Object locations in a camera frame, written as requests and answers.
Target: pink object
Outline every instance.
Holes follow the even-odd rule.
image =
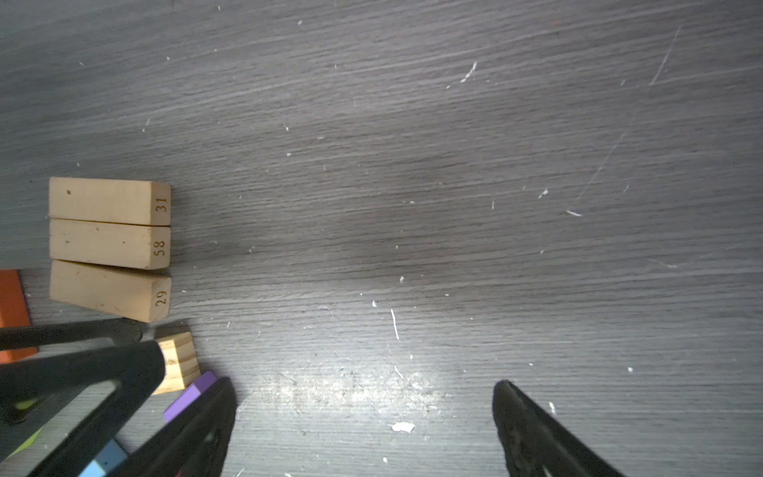
[[[199,376],[198,379],[193,381],[183,394],[180,395],[172,404],[169,405],[166,411],[164,411],[164,420],[170,422],[172,419],[178,417],[178,414],[183,412],[193,401],[201,396],[201,393],[209,389],[215,382],[217,382],[217,376],[212,371]]]

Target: wooden block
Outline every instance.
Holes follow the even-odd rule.
[[[166,372],[164,380],[153,394],[181,391],[195,381],[201,372],[196,360],[196,349],[189,331],[156,340],[164,354]]]
[[[51,218],[169,225],[171,206],[171,189],[164,182],[50,178]]]
[[[50,258],[163,269],[169,266],[169,227],[50,219]]]
[[[50,297],[104,313],[151,323],[169,313],[172,279],[166,275],[54,260]]]
[[[0,270],[0,327],[28,327],[29,312],[21,279],[16,270]],[[31,356],[37,348],[0,351],[0,364],[13,363]]]

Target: orange block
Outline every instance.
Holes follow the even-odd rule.
[[[28,327],[29,311],[24,292],[21,290],[21,279],[16,270],[0,270],[0,327]],[[37,348],[22,350],[0,351],[0,364],[13,363],[31,356]]]

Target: white scratch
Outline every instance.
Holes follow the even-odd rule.
[[[670,47],[668,48],[668,52],[665,54],[665,58],[662,59],[662,63],[660,63],[660,67],[657,68],[657,74],[655,74],[655,77],[652,78],[652,82],[649,83],[650,88],[655,84],[655,81],[657,81],[657,77],[660,76],[660,73],[662,73],[662,68],[663,66],[665,66],[665,63],[668,61],[668,56],[670,56],[671,51],[673,51],[673,45],[675,45],[675,41],[678,39],[678,34],[681,32],[681,29],[683,27],[684,25],[681,25],[675,31],[675,35],[673,35],[673,41],[670,42]]]
[[[653,263],[659,263],[660,265],[667,266],[669,269],[677,269],[678,268],[678,265],[669,265],[667,263],[660,262],[659,260],[652,260],[652,259],[647,259],[647,260],[650,261],[650,262],[653,262]]]
[[[398,334],[398,321],[394,317],[394,311],[392,308],[389,309],[390,313],[392,313],[392,326],[394,327],[394,337],[400,341],[400,335]]]
[[[613,152],[615,152],[615,149],[617,149],[617,147],[620,145],[620,141],[622,141],[622,140],[623,140],[623,138],[625,137],[625,135],[626,135],[626,134],[628,134],[628,131],[624,131],[624,132],[623,132],[623,133],[620,135],[620,138],[618,138],[618,139],[617,139],[617,142],[615,143],[615,145],[614,145],[614,146],[612,146],[612,149],[610,149],[610,152],[607,154],[607,157],[605,157],[605,158],[604,158],[604,160],[603,160],[603,161],[601,161],[601,165],[599,166],[599,169],[597,169],[596,173],[594,174],[594,176],[593,176],[593,177],[591,177],[591,180],[590,180],[590,181],[588,181],[588,184],[586,184],[586,185],[585,185],[585,187],[583,188],[583,190],[581,190],[581,191],[580,191],[580,194],[579,194],[579,195],[578,195],[578,197],[575,199],[575,202],[579,201],[579,200],[580,200],[580,197],[583,197],[583,194],[585,193],[585,191],[586,191],[586,190],[588,190],[588,186],[589,186],[589,185],[591,185],[591,183],[592,183],[592,182],[593,182],[593,181],[596,179],[596,176],[598,176],[598,175],[599,175],[599,172],[601,172],[601,170],[604,168],[604,164],[606,164],[606,163],[607,163],[607,161],[609,160],[610,156],[612,155],[612,153],[613,153]]]
[[[395,432],[407,432],[410,434],[410,432],[416,427],[416,424],[412,424],[410,422],[398,422],[395,424],[392,424],[392,430]]]
[[[469,76],[472,75],[472,73],[475,71],[475,69],[477,69],[477,62],[476,61],[475,61],[475,64],[472,65],[472,69],[469,70],[469,73],[466,73],[466,76],[464,76],[464,79],[462,79],[461,82],[466,81],[469,78]]]

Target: light blue block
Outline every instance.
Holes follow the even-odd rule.
[[[79,477],[105,477],[127,458],[127,453],[116,440],[109,440],[106,447],[85,467]]]

